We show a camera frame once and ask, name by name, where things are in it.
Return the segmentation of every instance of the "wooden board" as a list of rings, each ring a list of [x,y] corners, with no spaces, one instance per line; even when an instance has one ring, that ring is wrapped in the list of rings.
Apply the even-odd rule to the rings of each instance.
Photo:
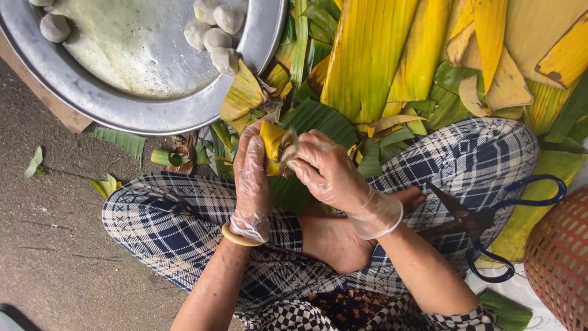
[[[73,133],[81,133],[92,123],[88,117],[75,111],[66,105],[58,97],[47,90],[25,67],[22,61],[16,56],[12,47],[0,32],[0,57],[16,72],[26,85],[35,93],[41,102]]]

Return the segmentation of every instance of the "hand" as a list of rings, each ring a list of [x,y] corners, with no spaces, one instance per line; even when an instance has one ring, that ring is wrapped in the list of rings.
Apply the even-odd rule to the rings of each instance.
[[[235,234],[265,243],[269,236],[270,189],[263,169],[265,146],[259,136],[262,121],[257,121],[241,134],[233,162],[237,206],[230,218]]]
[[[402,221],[402,203],[374,190],[343,146],[317,130],[301,134],[298,145],[288,167],[318,200],[345,211],[362,239],[389,233]]]

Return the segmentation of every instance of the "aluminum tray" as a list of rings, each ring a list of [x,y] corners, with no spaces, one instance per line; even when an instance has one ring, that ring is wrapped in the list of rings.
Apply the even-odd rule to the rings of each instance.
[[[52,8],[0,0],[0,29],[26,67],[58,98],[96,122],[145,134],[184,133],[219,118],[233,76],[190,47],[193,0],[56,0]],[[260,74],[281,35],[287,0],[217,0],[245,14],[234,44]],[[62,45],[39,30],[45,11],[77,25]]]

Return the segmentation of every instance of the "woman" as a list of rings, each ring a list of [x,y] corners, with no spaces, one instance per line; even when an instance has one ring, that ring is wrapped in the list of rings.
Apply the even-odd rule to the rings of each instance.
[[[504,196],[503,188],[533,171],[538,146],[525,126],[499,118],[454,123],[367,181],[343,147],[318,131],[302,134],[288,167],[345,218],[295,216],[270,205],[259,126],[242,134],[235,184],[152,173],[104,206],[104,225],[117,242],[191,291],[173,331],[226,330],[233,313],[251,330],[499,329],[462,280],[469,239],[428,243],[413,230],[452,219],[426,180],[471,211],[519,196]],[[480,238],[485,246],[512,211],[497,212]],[[235,237],[266,243],[246,247]]]

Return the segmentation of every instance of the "white dough ball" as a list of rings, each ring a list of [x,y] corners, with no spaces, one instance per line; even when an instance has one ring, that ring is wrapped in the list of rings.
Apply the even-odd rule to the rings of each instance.
[[[210,29],[211,26],[202,21],[195,20],[188,22],[188,24],[186,24],[186,28],[184,29],[184,37],[186,37],[186,41],[190,44],[190,46],[203,51],[204,36]]]
[[[234,75],[239,69],[239,53],[232,48],[217,47],[209,49],[212,65],[225,75]]]
[[[243,13],[231,5],[216,7],[214,11],[216,24],[228,34],[234,35],[239,32],[245,17]]]
[[[67,39],[70,32],[63,15],[47,14],[41,19],[41,34],[48,41],[60,43]]]
[[[232,48],[233,38],[219,28],[212,28],[204,35],[204,46],[210,50],[217,47]]]
[[[194,1],[194,14],[202,22],[215,25],[214,11],[218,5],[214,0],[196,0]]]
[[[55,0],[29,0],[31,5],[37,7],[52,6]]]

